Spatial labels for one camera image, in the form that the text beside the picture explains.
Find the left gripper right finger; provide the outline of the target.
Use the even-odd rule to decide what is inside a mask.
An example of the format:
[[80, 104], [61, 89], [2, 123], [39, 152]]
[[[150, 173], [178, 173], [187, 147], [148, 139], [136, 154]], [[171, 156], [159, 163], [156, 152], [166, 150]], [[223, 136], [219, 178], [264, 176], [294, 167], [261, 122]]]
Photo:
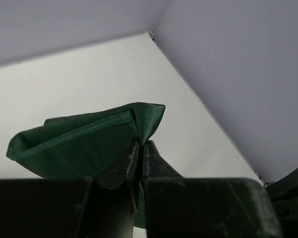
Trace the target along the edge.
[[184, 178], [144, 145], [143, 188], [149, 238], [280, 238], [263, 186], [250, 178]]

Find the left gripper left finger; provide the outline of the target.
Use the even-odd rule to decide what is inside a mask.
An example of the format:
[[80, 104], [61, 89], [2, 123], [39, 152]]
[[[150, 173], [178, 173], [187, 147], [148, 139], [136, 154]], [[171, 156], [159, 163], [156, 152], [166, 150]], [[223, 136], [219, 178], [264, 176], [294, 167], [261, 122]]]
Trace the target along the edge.
[[0, 179], [0, 238], [131, 238], [140, 143], [89, 178]]

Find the dark green cloth napkin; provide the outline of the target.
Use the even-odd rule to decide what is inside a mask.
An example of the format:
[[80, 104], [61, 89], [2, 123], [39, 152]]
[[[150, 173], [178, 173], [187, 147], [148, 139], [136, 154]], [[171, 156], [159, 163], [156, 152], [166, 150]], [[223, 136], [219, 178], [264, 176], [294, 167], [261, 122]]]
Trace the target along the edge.
[[136, 139], [145, 144], [156, 132], [165, 105], [136, 102], [106, 111], [47, 119], [16, 134], [6, 155], [44, 179], [90, 177]]

